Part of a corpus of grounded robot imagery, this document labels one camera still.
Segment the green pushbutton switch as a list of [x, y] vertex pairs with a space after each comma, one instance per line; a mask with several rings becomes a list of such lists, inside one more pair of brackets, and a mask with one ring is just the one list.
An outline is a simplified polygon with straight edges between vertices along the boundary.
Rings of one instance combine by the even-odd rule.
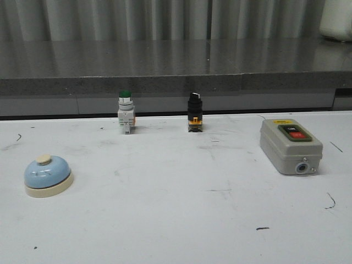
[[125, 134], [131, 134], [135, 127], [135, 106], [130, 91], [120, 91], [118, 99], [118, 120]]

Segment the grey on-off switch box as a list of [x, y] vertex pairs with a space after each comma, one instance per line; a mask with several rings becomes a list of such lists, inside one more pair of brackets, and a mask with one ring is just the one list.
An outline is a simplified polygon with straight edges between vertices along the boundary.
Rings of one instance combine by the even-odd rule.
[[260, 146], [284, 175], [314, 174], [322, 159], [322, 142], [294, 119], [263, 120]]

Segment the black selector switch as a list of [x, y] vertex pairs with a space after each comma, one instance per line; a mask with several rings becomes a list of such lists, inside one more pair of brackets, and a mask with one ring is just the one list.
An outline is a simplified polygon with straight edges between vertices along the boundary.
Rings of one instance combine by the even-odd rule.
[[191, 92], [188, 100], [188, 132], [202, 132], [202, 100], [199, 93]]

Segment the white object on counter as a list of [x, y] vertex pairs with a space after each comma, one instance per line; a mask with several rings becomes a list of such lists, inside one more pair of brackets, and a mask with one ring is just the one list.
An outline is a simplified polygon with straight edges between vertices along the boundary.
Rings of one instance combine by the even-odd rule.
[[351, 0], [326, 0], [319, 31], [326, 38], [351, 42]]

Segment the grey stone counter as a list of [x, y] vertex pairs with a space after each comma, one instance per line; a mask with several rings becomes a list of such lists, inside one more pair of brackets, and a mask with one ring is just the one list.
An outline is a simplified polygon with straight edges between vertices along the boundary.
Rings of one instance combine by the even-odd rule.
[[351, 44], [322, 38], [1, 43], [1, 118], [351, 109]]

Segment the blue and cream desk bell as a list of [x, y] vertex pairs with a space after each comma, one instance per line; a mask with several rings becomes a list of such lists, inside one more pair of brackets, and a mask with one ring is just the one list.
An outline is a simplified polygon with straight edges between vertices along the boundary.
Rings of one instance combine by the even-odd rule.
[[67, 190], [74, 181], [68, 162], [59, 157], [44, 154], [37, 157], [25, 169], [26, 193], [35, 198], [46, 198]]

